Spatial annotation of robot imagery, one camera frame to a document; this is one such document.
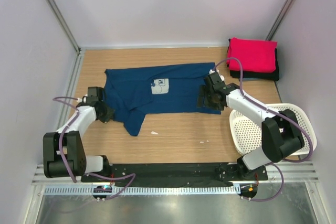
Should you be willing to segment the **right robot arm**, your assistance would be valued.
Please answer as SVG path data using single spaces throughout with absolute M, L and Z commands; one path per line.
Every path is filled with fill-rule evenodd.
M 222 76 L 211 70 L 200 86 L 198 107 L 222 111 L 226 107 L 248 117 L 261 129 L 261 146 L 237 160 L 236 172 L 248 180 L 257 169 L 277 163 L 304 147 L 301 127 L 295 113 L 273 110 L 248 95 L 240 86 L 226 84 Z

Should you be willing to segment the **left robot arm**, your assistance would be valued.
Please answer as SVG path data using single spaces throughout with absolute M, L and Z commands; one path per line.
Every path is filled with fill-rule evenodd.
M 43 137 L 43 167 L 47 178 L 93 176 L 100 182 L 111 177 L 111 168 L 105 155 L 87 156 L 82 144 L 88 127 L 95 121 L 107 123 L 113 119 L 114 109 L 106 104 L 102 87 L 89 87 L 82 98 L 55 97 L 54 101 L 72 107 L 72 117 L 55 132 Z

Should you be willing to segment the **blue printed t-shirt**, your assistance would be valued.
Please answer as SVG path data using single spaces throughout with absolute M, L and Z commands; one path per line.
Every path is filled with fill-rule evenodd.
M 114 109 L 114 121 L 138 136 L 147 114 L 208 113 L 198 107 L 199 88 L 213 62 L 105 70 L 104 99 Z

